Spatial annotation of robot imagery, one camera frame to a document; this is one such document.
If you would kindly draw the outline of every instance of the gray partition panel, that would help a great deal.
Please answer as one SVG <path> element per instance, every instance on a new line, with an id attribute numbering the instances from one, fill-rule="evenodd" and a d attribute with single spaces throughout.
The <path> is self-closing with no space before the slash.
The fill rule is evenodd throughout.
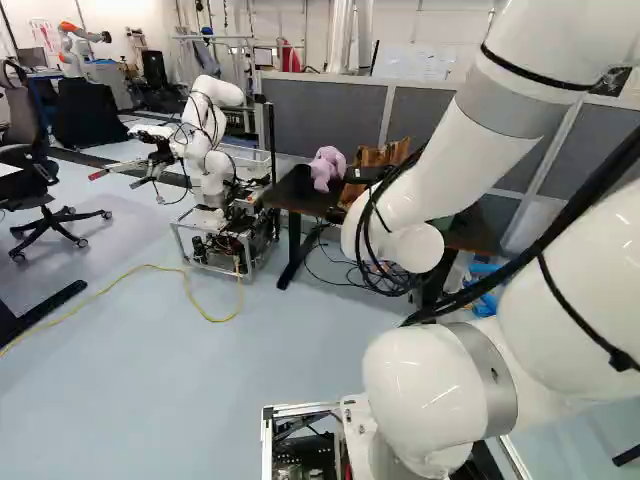
<path id="1" fill-rule="evenodd" d="M 262 93 L 275 106 L 278 152 L 313 158 L 333 145 L 350 162 L 359 145 L 378 145 L 386 86 L 265 78 Z"/>
<path id="2" fill-rule="evenodd" d="M 455 93 L 454 90 L 396 88 L 387 141 L 409 136 L 412 150 L 422 145 L 433 135 Z M 550 128 L 549 135 L 502 177 L 495 187 L 525 193 L 557 128 L 558 125 Z"/>
<path id="3" fill-rule="evenodd" d="M 455 95 L 455 90 L 396 88 L 387 130 L 387 142 L 411 137 L 413 151 L 431 138 Z"/>
<path id="4" fill-rule="evenodd" d="M 478 200 L 478 205 L 489 228 L 497 239 L 501 239 L 520 205 L 520 200 L 484 195 Z"/>
<path id="5" fill-rule="evenodd" d="M 540 195 L 569 199 L 604 159 L 640 124 L 640 112 L 584 105 L 565 140 Z M 640 176 L 639 167 L 626 180 Z"/>
<path id="6" fill-rule="evenodd" d="M 522 160 L 515 164 L 515 166 L 509 170 L 504 177 L 502 177 L 495 184 L 495 188 L 502 188 L 504 190 L 511 190 L 513 192 L 526 193 L 527 188 L 533 176 L 540 166 L 540 162 L 544 158 L 549 145 L 553 141 L 553 137 L 560 126 L 562 119 L 549 128 L 549 132 L 536 144 L 535 147 L 527 153 Z"/>

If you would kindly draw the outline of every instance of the ceiling pipe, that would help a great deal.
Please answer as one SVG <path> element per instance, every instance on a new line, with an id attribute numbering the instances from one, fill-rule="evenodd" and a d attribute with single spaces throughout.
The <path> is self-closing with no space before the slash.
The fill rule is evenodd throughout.
<path id="1" fill-rule="evenodd" d="M 356 0 L 356 7 L 358 8 L 358 75 L 371 74 L 373 1 Z"/>
<path id="2" fill-rule="evenodd" d="M 347 73 L 351 51 L 354 0 L 333 0 L 327 73 Z"/>

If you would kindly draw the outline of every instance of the red object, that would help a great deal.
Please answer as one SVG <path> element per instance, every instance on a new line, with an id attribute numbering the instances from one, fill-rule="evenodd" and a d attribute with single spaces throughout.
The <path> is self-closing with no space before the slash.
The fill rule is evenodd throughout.
<path id="1" fill-rule="evenodd" d="M 91 175 L 89 175 L 89 180 L 93 182 L 94 180 L 97 180 L 100 177 L 104 177 L 107 173 L 109 173 L 108 170 L 100 170 L 99 172 L 92 173 Z"/>
<path id="2" fill-rule="evenodd" d="M 78 27 L 76 27 L 73 23 L 71 22 L 60 22 L 60 25 L 58 26 L 58 28 L 60 30 L 62 30 L 63 32 L 75 32 L 76 30 L 78 30 Z"/>
<path id="3" fill-rule="evenodd" d="M 291 44 L 287 41 L 286 38 L 281 39 L 282 41 L 282 71 L 283 72 L 293 72 L 300 73 L 302 72 L 302 67 L 300 66 L 300 60 L 298 59 L 298 54 L 296 53 L 295 48 L 291 47 Z"/>

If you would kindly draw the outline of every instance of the table leg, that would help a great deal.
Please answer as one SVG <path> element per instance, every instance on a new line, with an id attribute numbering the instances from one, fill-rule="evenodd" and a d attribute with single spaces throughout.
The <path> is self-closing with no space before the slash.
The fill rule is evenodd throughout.
<path id="1" fill-rule="evenodd" d="M 62 306 L 78 293 L 82 292 L 85 288 L 87 288 L 87 282 L 84 280 L 76 280 L 71 285 L 67 285 L 58 293 L 50 296 L 20 317 L 16 317 L 13 312 L 9 310 L 9 307 L 0 300 L 0 348 L 20 336 L 56 308 Z"/>
<path id="2" fill-rule="evenodd" d="M 440 262 L 427 274 L 427 280 L 420 288 L 419 309 L 431 308 L 438 301 L 457 256 L 458 250 L 445 248 Z"/>
<path id="3" fill-rule="evenodd" d="M 640 458 L 640 445 L 636 445 L 617 457 L 613 457 L 612 460 L 616 467 L 622 467 L 623 465 L 631 463 L 638 458 Z"/>
<path id="4" fill-rule="evenodd" d="M 280 290 L 286 290 L 293 280 L 298 268 L 302 265 L 302 262 L 309 255 L 309 252 L 313 249 L 313 245 L 316 243 L 318 237 L 322 233 L 324 226 L 315 226 L 304 239 L 304 243 L 300 245 L 302 229 L 302 215 L 295 212 L 289 212 L 289 263 L 285 267 L 282 275 L 278 279 L 277 286 Z"/>

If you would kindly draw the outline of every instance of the computer monitor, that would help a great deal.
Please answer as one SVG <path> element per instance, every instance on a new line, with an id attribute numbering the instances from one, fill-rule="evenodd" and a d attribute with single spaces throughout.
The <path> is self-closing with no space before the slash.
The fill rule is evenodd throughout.
<path id="1" fill-rule="evenodd" d="M 34 48 L 19 48 L 18 62 L 23 67 L 36 68 L 36 67 L 48 67 L 47 54 L 44 51 L 44 47 Z"/>
<path id="2" fill-rule="evenodd" d="M 273 66 L 273 50 L 267 47 L 254 47 L 253 56 L 257 67 Z"/>

